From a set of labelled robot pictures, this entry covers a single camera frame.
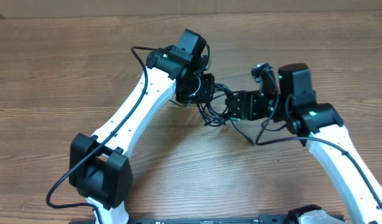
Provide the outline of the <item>black cable silver plug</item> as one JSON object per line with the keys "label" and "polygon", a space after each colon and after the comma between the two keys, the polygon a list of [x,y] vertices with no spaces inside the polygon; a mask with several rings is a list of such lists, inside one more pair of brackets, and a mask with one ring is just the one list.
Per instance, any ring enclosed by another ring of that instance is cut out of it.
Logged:
{"label": "black cable silver plug", "polygon": [[225,126],[229,121],[234,129],[241,134],[250,145],[254,144],[254,141],[243,133],[239,128],[236,127],[235,121],[238,121],[238,118],[232,117],[230,109],[226,107],[221,113],[215,111],[210,103],[206,103],[204,106],[198,106],[198,110],[205,122],[205,126],[219,127]]}

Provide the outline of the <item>black cable black plugs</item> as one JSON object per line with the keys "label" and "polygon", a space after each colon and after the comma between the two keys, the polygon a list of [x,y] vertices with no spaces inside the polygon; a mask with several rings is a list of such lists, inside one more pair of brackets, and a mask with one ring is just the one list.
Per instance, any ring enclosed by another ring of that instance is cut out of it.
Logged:
{"label": "black cable black plugs", "polygon": [[235,93],[231,91],[226,85],[217,83],[214,86],[213,99],[204,101],[202,103],[192,103],[191,100],[186,100],[185,103],[181,103],[176,100],[169,100],[176,106],[186,108],[189,106],[196,106],[199,115],[202,117],[203,125],[213,128],[220,126],[231,125],[234,128],[236,118],[234,118],[234,112],[225,105],[225,100],[234,96]]}

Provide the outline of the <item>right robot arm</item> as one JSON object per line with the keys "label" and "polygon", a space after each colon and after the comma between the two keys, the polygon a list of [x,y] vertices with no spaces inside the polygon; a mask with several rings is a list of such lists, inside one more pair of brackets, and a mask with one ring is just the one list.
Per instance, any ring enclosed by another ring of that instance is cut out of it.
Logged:
{"label": "right robot arm", "polygon": [[278,75],[266,63],[251,71],[256,91],[231,93],[225,103],[232,118],[285,122],[291,137],[318,160],[341,196],[353,223],[382,223],[382,186],[355,149],[343,119],[330,103],[318,103],[310,68],[293,63]]}

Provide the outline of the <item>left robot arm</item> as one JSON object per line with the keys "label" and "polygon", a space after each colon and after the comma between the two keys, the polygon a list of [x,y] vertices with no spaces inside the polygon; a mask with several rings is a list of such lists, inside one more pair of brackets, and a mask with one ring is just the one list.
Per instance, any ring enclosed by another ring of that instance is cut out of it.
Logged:
{"label": "left robot arm", "polygon": [[171,98],[182,106],[213,98],[207,73],[207,41],[184,30],[176,45],[149,49],[142,76],[115,114],[91,136],[77,134],[70,145],[69,183],[86,198],[94,223],[127,223],[124,207],[133,184],[129,158],[151,119]]}

